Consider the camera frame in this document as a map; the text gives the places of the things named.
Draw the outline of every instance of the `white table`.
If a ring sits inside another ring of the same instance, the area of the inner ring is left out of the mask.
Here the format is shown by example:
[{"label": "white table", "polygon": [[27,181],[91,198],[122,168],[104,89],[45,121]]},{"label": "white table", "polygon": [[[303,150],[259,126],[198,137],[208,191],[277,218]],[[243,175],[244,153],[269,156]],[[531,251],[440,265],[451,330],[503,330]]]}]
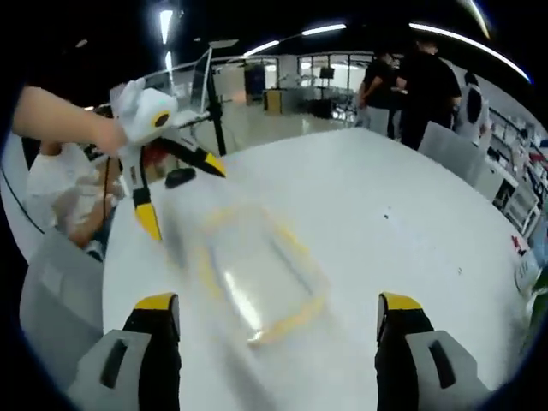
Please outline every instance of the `white table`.
[{"label": "white table", "polygon": [[[265,398],[279,387],[254,383],[238,361],[211,348],[191,314],[181,270],[138,225],[132,202],[124,200],[104,268],[104,330],[121,328],[134,304],[148,295],[173,291],[180,296],[182,409],[333,409],[334,404],[375,409],[373,358],[382,291],[418,300],[433,326],[447,330],[474,356],[489,388],[505,381],[515,350],[512,324],[523,307],[513,278],[518,256],[510,236],[517,232],[463,180],[362,128],[282,140],[224,161],[231,183],[288,223],[319,262],[331,283],[331,319],[347,345],[340,351],[340,344],[322,348],[319,352],[329,358],[312,359],[313,377],[286,385],[292,391],[281,395],[284,404],[269,408]],[[211,188],[223,184],[201,172],[174,191],[162,182],[152,184],[160,224],[165,204],[191,211],[194,196],[215,193]],[[204,206],[214,208],[217,200],[210,195]],[[285,369],[289,376],[296,362],[310,360],[308,351],[292,352],[302,348],[293,344],[306,340],[306,332],[297,331],[281,344],[283,353],[272,357],[279,360],[271,358],[277,372]],[[313,345],[310,352],[317,354]],[[333,361],[339,360],[352,374],[337,375]],[[348,403],[342,403],[343,396]]]}]

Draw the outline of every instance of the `white chair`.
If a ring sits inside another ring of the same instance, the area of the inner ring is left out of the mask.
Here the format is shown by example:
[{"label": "white chair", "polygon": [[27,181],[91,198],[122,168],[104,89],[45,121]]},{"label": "white chair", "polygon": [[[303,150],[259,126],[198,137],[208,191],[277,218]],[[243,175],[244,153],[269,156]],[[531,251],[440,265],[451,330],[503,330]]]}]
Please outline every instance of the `white chair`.
[{"label": "white chair", "polygon": [[435,122],[429,122],[419,152],[443,165],[472,187],[485,161],[485,154],[471,141]]},{"label": "white chair", "polygon": [[103,266],[55,229],[46,231],[29,261],[19,316],[29,346],[61,391],[103,336],[102,294]]},{"label": "white chair", "polygon": [[539,219],[539,199],[528,183],[520,181],[508,199],[503,214],[525,238],[533,232]]}]

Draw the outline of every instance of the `black shirt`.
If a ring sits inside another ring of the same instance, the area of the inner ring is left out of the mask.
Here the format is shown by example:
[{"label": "black shirt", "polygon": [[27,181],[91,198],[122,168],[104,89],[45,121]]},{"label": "black shirt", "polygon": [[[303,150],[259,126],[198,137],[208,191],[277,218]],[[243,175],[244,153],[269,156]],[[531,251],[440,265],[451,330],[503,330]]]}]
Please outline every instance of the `black shirt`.
[{"label": "black shirt", "polygon": [[375,77],[380,77],[383,82],[367,97],[367,105],[378,109],[389,109],[392,94],[390,89],[394,83],[392,68],[382,60],[373,61],[367,68],[366,77],[363,79],[366,89],[369,88]]},{"label": "black shirt", "polygon": [[453,70],[437,56],[415,52],[402,60],[398,77],[407,81],[407,109],[445,124],[451,118],[451,99],[461,97]]}]

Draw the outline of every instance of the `transparent plastic container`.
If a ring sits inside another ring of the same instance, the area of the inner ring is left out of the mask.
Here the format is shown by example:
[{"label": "transparent plastic container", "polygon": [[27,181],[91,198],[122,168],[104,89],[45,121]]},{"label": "transparent plastic container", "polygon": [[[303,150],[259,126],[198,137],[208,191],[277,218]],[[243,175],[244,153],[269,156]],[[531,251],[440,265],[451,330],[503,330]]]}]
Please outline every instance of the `transparent plastic container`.
[{"label": "transparent plastic container", "polygon": [[193,255],[200,288],[250,345],[283,338],[322,310],[325,276],[264,209],[226,208],[205,218],[199,232]]}]

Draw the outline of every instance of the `person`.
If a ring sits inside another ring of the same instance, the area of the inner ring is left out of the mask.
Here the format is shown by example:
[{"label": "person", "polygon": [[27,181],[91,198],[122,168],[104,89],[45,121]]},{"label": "person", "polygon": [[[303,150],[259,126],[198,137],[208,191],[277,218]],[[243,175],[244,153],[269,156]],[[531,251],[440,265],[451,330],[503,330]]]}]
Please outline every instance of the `person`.
[{"label": "person", "polygon": [[387,135],[390,117],[392,56],[387,51],[375,53],[375,59],[367,67],[366,76],[358,91],[358,120],[356,126],[369,128],[375,133]]},{"label": "person", "polygon": [[42,142],[28,172],[25,207],[41,228],[56,227],[77,247],[103,260],[116,198],[117,161],[101,173],[75,143]]},{"label": "person", "polygon": [[480,137],[489,130],[489,105],[481,95],[480,84],[473,73],[468,71],[464,82],[466,86],[456,112],[455,132],[478,145]]},{"label": "person", "polygon": [[15,134],[50,143],[92,143],[116,156],[128,138],[114,119],[71,104],[39,87],[24,86],[11,124]]},{"label": "person", "polygon": [[453,70],[437,56],[438,47],[429,38],[416,42],[417,51],[400,64],[396,84],[407,90],[402,112],[402,143],[417,150],[428,122],[451,127],[454,107],[461,89]]}]

